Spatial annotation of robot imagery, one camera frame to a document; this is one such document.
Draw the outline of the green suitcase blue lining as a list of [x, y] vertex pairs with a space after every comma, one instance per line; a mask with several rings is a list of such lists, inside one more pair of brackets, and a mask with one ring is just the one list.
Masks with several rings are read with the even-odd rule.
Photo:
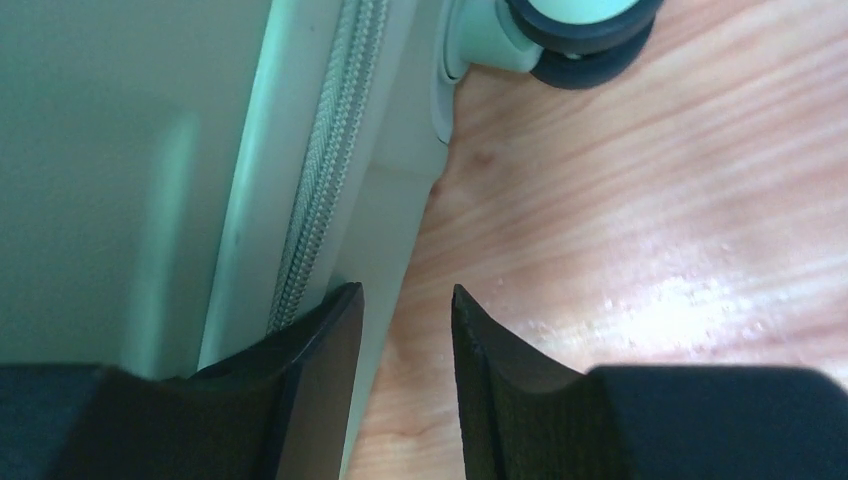
[[341, 478], [448, 157], [456, 2], [3, 2], [1, 369], [188, 378], [359, 283]]

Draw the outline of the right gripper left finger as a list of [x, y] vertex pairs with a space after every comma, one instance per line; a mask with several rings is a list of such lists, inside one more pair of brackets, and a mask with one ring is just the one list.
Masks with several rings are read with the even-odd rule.
[[347, 283], [191, 377], [96, 364], [1, 369], [5, 479], [336, 479], [361, 345]]

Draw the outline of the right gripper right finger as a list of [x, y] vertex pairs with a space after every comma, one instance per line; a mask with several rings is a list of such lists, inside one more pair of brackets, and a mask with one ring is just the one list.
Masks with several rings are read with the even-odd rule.
[[843, 479], [847, 393], [807, 368], [601, 365], [585, 373], [462, 286], [451, 330], [469, 479]]

